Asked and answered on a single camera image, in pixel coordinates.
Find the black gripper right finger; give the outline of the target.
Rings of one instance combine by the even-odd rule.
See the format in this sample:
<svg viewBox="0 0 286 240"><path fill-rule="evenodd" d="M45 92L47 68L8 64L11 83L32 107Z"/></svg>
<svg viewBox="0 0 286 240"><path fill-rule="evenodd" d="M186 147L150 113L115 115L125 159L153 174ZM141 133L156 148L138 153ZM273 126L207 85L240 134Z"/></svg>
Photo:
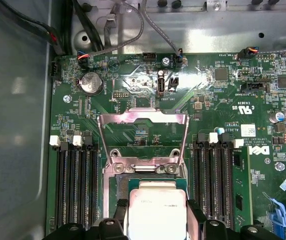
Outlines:
<svg viewBox="0 0 286 240"><path fill-rule="evenodd" d="M192 240L276 240L277 235L258 225L245 225L236 232L218 220L207 219L195 200L187 200L187 232Z"/></svg>

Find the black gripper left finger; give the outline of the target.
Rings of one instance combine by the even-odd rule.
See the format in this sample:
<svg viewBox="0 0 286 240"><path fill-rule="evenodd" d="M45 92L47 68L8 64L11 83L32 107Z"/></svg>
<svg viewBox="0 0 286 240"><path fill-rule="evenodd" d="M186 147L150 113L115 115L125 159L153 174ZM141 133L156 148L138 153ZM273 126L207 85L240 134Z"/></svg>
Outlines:
<svg viewBox="0 0 286 240"><path fill-rule="evenodd" d="M48 236L46 240L127 240L124 234L125 213L129 201L120 199L117 202L116 212L113 218L104 218L97 225L86 230L79 223L68 223Z"/></svg>

